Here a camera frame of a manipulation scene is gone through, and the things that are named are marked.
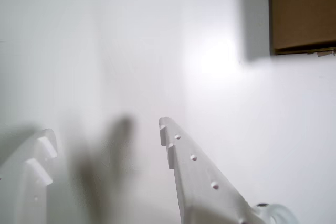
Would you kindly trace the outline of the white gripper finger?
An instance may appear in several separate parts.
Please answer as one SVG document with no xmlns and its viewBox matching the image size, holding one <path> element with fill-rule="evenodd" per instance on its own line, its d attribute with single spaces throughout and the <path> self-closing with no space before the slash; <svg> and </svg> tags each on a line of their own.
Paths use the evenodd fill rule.
<svg viewBox="0 0 336 224">
<path fill-rule="evenodd" d="M 162 117 L 159 126 L 161 145 L 174 171 L 182 223 L 298 223 L 283 205 L 251 207 L 173 119 Z"/>
<path fill-rule="evenodd" d="M 58 156 L 51 129 L 1 133 L 1 223 L 46 223 Z"/>
</svg>

